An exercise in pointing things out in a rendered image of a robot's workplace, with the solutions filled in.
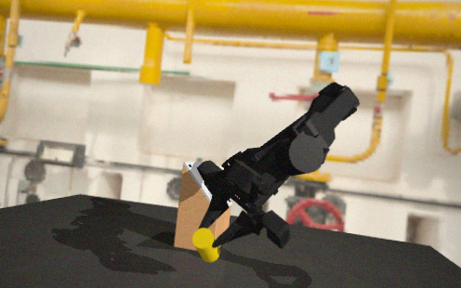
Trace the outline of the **yellow cylinder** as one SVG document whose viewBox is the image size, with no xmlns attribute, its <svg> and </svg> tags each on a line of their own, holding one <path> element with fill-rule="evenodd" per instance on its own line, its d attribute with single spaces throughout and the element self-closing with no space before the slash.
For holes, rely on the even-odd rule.
<svg viewBox="0 0 461 288">
<path fill-rule="evenodd" d="M 214 249 L 212 247 L 215 237 L 210 229 L 197 229 L 193 234 L 192 241 L 205 262 L 211 263 L 218 259 L 220 251 L 219 248 Z"/>
</svg>

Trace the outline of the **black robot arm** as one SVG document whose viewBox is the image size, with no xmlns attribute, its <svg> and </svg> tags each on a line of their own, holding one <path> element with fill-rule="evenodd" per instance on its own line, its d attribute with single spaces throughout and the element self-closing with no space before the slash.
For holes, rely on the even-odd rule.
<svg viewBox="0 0 461 288">
<path fill-rule="evenodd" d="M 268 195 L 277 178 L 266 168 L 257 171 L 253 164 L 259 160 L 272 166 L 283 183 L 290 176 L 311 173 L 321 167 L 336 140 L 336 127 L 356 112 L 360 103 L 347 85 L 337 83 L 318 95 L 305 114 L 264 145 L 239 151 L 221 165 L 232 186 L 236 184 L 257 200 Z"/>
</svg>

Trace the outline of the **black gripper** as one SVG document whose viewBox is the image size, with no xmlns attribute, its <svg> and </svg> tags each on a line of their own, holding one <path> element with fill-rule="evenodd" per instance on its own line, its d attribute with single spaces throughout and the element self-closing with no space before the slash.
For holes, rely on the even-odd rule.
<svg viewBox="0 0 461 288">
<path fill-rule="evenodd" d="M 227 200 L 230 198 L 247 212 L 242 210 L 237 219 L 215 239 L 212 244 L 214 249 L 226 244 L 226 242 L 250 233 L 259 235 L 263 227 L 267 229 L 269 240 L 280 249 L 283 249 L 290 239 L 288 223 L 274 211 L 270 210 L 265 213 L 262 210 L 262 205 L 269 197 L 272 194 L 275 196 L 279 192 L 278 188 L 283 184 L 281 176 L 272 166 L 261 160 L 255 162 L 253 167 L 259 172 L 262 172 L 266 168 L 271 172 L 273 177 L 277 178 L 269 194 L 266 196 L 261 195 L 258 200 L 252 193 L 248 194 L 240 190 L 236 184 L 232 186 L 224 177 L 224 171 L 211 160 L 202 162 L 197 167 L 204 183 L 213 191 L 211 202 L 199 229 L 208 229 L 229 208 Z"/>
</svg>

